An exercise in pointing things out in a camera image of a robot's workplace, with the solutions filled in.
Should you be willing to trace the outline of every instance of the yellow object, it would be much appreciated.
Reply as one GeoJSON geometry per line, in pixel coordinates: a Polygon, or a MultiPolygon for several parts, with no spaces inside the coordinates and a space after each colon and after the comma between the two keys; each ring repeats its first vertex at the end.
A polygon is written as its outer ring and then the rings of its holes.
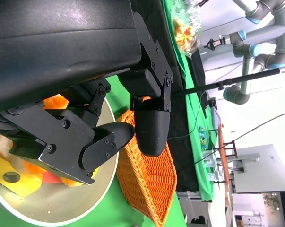
{"type": "Polygon", "coordinates": [[[15,194],[25,197],[37,191],[42,181],[42,174],[22,174],[13,169],[8,161],[0,158],[0,183],[15,194]]]}
{"type": "Polygon", "coordinates": [[[42,174],[46,170],[9,153],[12,140],[0,135],[0,158],[10,162],[11,166],[23,174],[42,174]]]}
{"type": "MultiPolygon", "coordinates": [[[[92,175],[91,178],[93,178],[93,177],[96,175],[96,173],[98,172],[98,169],[99,169],[99,168],[97,168],[97,169],[93,172],[93,175],[92,175]]],[[[72,181],[72,180],[69,180],[69,179],[63,178],[63,177],[61,177],[61,180],[62,180],[62,182],[63,182],[65,185],[67,185],[67,186],[69,186],[69,187],[78,187],[78,186],[83,185],[83,183],[81,183],[81,182],[72,181]]]]}
{"type": "Polygon", "coordinates": [[[174,19],[175,40],[180,50],[188,51],[189,47],[194,44],[196,29],[192,25],[186,25],[183,20],[174,19]]]}

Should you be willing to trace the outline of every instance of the white wall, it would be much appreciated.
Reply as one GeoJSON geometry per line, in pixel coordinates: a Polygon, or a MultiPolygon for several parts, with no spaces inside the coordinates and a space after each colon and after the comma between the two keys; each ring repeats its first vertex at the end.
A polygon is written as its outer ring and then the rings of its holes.
{"type": "MultiPolygon", "coordinates": [[[[210,38],[217,39],[218,35],[229,34],[238,30],[252,31],[264,27],[272,22],[272,15],[268,15],[259,24],[255,25],[244,18],[244,12],[231,0],[211,0],[201,8],[203,33],[202,44],[210,38]]],[[[213,83],[222,75],[228,73],[242,58],[235,58],[231,47],[220,46],[212,52],[202,55],[203,66],[206,72],[206,83],[213,83]]],[[[271,54],[274,44],[262,44],[261,52],[271,54]]],[[[239,66],[229,75],[221,78],[233,78],[242,74],[239,66]]],[[[253,80],[250,100],[244,105],[235,105],[223,100],[223,91],[210,90],[209,95],[216,97],[218,112],[224,124],[224,139],[229,141],[249,131],[253,127],[285,112],[285,74],[253,80]]],[[[268,123],[236,142],[238,148],[251,147],[273,143],[282,162],[285,165],[285,116],[268,123]]]]}
{"type": "Polygon", "coordinates": [[[269,226],[262,194],[232,194],[232,197],[234,212],[236,212],[236,208],[244,208],[246,205],[250,207],[252,215],[242,216],[242,220],[246,226],[249,224],[256,224],[263,227],[269,226]]]}
{"type": "Polygon", "coordinates": [[[273,145],[237,149],[240,155],[260,154],[258,161],[243,160],[244,173],[235,173],[237,193],[285,191],[285,167],[273,145]]]}
{"type": "MultiPolygon", "coordinates": [[[[285,75],[275,75],[252,82],[252,94],[244,105],[221,99],[222,94],[210,93],[217,99],[226,142],[258,125],[285,113],[285,75]]],[[[285,165],[285,115],[275,119],[236,141],[237,148],[274,144],[285,165]]]]}
{"type": "Polygon", "coordinates": [[[282,219],[282,214],[279,211],[272,210],[269,206],[264,204],[263,195],[261,194],[233,194],[233,206],[235,205],[245,205],[248,204],[254,213],[253,216],[244,216],[242,220],[244,224],[248,226],[249,224],[259,225],[262,224],[263,227],[284,227],[284,222],[282,219]]]}

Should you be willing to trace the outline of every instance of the metal bowl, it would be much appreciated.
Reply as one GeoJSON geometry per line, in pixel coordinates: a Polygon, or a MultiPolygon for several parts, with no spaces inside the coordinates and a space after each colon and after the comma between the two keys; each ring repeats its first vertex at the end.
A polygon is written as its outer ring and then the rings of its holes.
{"type": "MultiPolygon", "coordinates": [[[[98,125],[115,122],[105,99],[98,125]]],[[[69,188],[64,184],[43,184],[24,198],[0,184],[0,207],[34,225],[55,227],[75,222],[91,212],[107,193],[117,167],[118,154],[99,167],[92,185],[69,188]]]]}

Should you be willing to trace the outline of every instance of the black fabric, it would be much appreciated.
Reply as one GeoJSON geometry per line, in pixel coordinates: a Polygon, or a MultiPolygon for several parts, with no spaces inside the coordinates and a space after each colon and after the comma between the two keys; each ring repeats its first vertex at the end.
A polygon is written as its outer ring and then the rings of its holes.
{"type": "MultiPolygon", "coordinates": [[[[165,19],[161,0],[130,0],[132,10],[141,14],[150,34],[154,40],[158,40],[173,71],[174,82],[172,92],[183,90],[182,80],[170,34],[165,19]]],[[[189,133],[185,97],[171,98],[171,119],[168,137],[187,135],[189,133]]],[[[191,149],[190,138],[168,140],[171,155],[177,172],[177,191],[199,191],[194,158],[191,149]]]]}
{"type": "MultiPolygon", "coordinates": [[[[188,57],[186,59],[187,59],[188,64],[189,64],[190,74],[191,74],[191,77],[193,79],[195,87],[204,86],[205,85],[205,73],[204,73],[204,69],[203,69],[199,50],[198,49],[196,50],[196,52],[192,55],[191,59],[188,57]]],[[[197,92],[197,96],[198,96],[198,99],[200,100],[201,108],[202,108],[202,111],[203,111],[204,116],[206,118],[207,114],[206,114],[205,110],[206,110],[207,105],[208,105],[207,94],[205,93],[201,97],[202,93],[203,93],[203,91],[197,92]]]]}

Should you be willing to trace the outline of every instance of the plastic bag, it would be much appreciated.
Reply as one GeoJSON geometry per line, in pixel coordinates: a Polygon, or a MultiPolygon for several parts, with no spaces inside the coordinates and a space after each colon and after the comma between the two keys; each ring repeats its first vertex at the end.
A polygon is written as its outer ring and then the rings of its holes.
{"type": "Polygon", "coordinates": [[[201,20],[199,0],[170,0],[173,20],[173,34],[177,46],[191,57],[200,44],[201,20]]]}

